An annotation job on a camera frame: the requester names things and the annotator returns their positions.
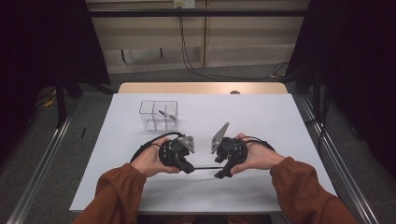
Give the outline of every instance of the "power cable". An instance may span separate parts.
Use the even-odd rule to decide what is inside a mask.
[[[179,24],[180,24],[181,50],[182,50],[182,55],[183,55],[183,62],[184,62],[184,65],[186,66],[187,70],[189,72],[191,72],[192,74],[195,74],[196,76],[206,77],[206,78],[209,78],[209,79],[217,81],[217,82],[220,82],[220,80],[215,79],[214,77],[234,78],[234,79],[241,79],[241,80],[248,80],[248,81],[263,81],[265,79],[273,77],[274,74],[277,73],[285,64],[289,63],[289,62],[277,63],[274,66],[274,69],[273,69],[274,73],[272,75],[267,76],[267,77],[249,78],[249,77],[230,77],[230,76],[223,76],[223,75],[200,74],[192,66],[190,58],[189,58],[189,54],[187,52],[187,45],[186,45],[186,40],[184,38],[184,25],[183,25],[183,18],[182,17],[179,17]]]

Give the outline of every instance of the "human hand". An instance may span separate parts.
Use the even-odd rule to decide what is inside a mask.
[[[151,177],[161,172],[168,174],[177,174],[180,172],[180,170],[174,166],[164,166],[158,156],[160,146],[168,140],[169,138],[164,137],[153,142],[151,146],[147,147],[131,162],[131,165],[146,177]]]
[[[250,140],[243,133],[238,134],[235,138],[243,141]],[[247,143],[247,159],[243,163],[235,165],[231,169],[231,174],[235,175],[247,169],[269,170],[284,159],[283,156],[259,143]]]

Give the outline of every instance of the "wall outlet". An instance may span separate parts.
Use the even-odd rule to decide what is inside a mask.
[[[184,0],[174,0],[174,8],[184,8]]]
[[[185,0],[184,8],[195,8],[195,0]]]

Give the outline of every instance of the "brown sleeve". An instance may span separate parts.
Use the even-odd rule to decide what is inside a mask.
[[[146,179],[129,163],[104,173],[94,199],[73,223],[134,223]]]
[[[314,167],[287,157],[270,172],[282,211],[292,223],[357,223],[318,182]]]

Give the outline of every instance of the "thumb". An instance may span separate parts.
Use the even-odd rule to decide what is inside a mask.
[[[238,173],[245,171],[246,169],[248,169],[247,165],[245,163],[241,163],[235,165],[235,167],[233,167],[230,172],[232,175],[236,175]]]
[[[180,170],[175,166],[164,166],[163,171],[168,174],[178,174]]]

